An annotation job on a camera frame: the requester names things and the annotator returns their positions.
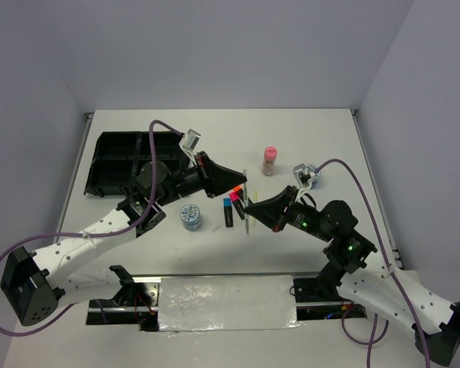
white table surface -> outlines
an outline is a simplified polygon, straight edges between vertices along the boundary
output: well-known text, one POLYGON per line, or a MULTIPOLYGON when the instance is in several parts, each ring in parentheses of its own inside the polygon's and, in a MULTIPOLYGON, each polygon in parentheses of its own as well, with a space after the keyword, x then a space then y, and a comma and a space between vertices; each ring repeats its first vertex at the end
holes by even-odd
MULTIPOLYGON (((383 239, 388 240, 373 184, 349 110, 99 110, 85 143, 62 230, 78 231, 109 212, 121 198, 85 196, 84 187, 97 138, 105 131, 147 130, 159 119, 181 131, 202 134, 197 150, 216 163, 248 171, 250 193, 259 200, 295 185, 291 169, 298 163, 320 164, 341 158, 350 164, 371 202, 383 239), (278 148, 276 173, 260 172, 266 146, 278 148)), ((356 229, 376 244, 371 221, 356 186, 336 164, 328 166, 312 194, 319 208, 343 199, 360 220, 356 229)), ((319 271, 324 243, 287 227, 272 233, 259 223, 245 234, 234 212, 234 228, 226 228, 222 198, 203 192, 181 199, 163 210, 167 218, 153 231, 120 246, 82 271, 123 265, 132 274, 204 274, 319 271), (180 208, 194 203, 203 225, 186 231, 180 208)), ((141 333, 134 326, 87 327, 87 303, 73 307, 56 324, 31 337, 12 339, 5 367, 70 368, 73 366, 365 367, 366 348, 349 341, 337 320, 308 321, 288 330, 211 333, 141 333)), ((353 334, 364 340, 371 321, 348 320, 353 334)), ((408 335, 390 328, 373 350, 373 366, 421 367, 423 357, 408 335)))

pink highlighter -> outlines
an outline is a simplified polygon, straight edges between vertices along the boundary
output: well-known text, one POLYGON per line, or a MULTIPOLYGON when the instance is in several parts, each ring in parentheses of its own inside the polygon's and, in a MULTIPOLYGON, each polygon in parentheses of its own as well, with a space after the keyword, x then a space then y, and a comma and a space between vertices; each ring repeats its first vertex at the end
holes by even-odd
POLYGON ((240 217, 241 220, 245 219, 244 206, 242 205, 242 202, 240 202, 240 198, 237 193, 231 192, 229 196, 233 206, 237 210, 238 217, 240 217))

blue marker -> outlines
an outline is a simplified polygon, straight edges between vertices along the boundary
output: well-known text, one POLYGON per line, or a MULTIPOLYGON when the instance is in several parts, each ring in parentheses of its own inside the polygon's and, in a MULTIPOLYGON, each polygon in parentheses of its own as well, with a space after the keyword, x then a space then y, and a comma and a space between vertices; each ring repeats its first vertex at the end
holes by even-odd
POLYGON ((225 226, 233 228, 232 201, 230 198, 223 199, 223 214, 225 215, 225 226))

cable tie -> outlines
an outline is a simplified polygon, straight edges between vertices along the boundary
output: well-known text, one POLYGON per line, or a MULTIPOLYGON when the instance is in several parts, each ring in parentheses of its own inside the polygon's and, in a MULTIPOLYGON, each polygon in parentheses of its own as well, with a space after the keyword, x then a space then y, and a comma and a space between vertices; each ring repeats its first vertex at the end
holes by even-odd
POLYGON ((387 271, 387 276, 386 278, 389 278, 391 274, 393 274, 396 271, 396 268, 393 264, 390 263, 390 266, 386 269, 387 271))
POLYGON ((95 245, 94 240, 92 240, 90 233, 86 232, 85 230, 82 231, 82 239, 88 240, 92 245, 95 245))

white foam block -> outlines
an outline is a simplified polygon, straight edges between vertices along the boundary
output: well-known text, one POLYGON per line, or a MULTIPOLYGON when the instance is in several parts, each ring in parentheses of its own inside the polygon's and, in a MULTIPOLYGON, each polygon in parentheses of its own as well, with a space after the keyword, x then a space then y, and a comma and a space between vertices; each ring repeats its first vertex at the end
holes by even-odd
POLYGON ((277 330, 296 327, 291 276, 164 278, 159 328, 164 331, 277 330))

